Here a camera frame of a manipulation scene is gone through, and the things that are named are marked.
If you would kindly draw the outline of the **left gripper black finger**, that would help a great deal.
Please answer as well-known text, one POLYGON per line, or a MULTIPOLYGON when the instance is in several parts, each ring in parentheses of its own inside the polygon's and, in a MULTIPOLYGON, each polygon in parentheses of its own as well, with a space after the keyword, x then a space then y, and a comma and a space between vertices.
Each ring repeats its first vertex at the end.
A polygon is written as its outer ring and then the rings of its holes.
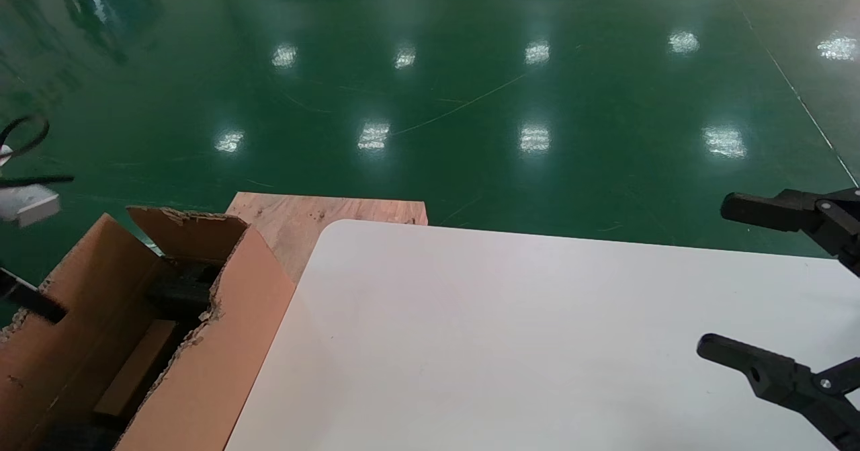
POLYGON ((1 268, 1 298, 49 323, 60 323, 67 316, 65 307, 6 268, 1 268))

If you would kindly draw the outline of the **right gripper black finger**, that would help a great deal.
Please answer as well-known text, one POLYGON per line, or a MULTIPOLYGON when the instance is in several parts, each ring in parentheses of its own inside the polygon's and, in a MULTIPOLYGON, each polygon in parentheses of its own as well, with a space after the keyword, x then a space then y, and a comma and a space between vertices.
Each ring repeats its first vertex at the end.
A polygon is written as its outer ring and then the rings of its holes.
POLYGON ((802 415, 838 450, 859 448, 859 412, 848 394, 858 390, 859 359, 821 372, 791 358, 707 333, 697 355, 744 374, 759 399, 802 415))
POLYGON ((730 193, 722 218, 753 227, 804 233, 854 276, 859 276, 859 190, 828 194, 783 190, 765 198, 730 193))

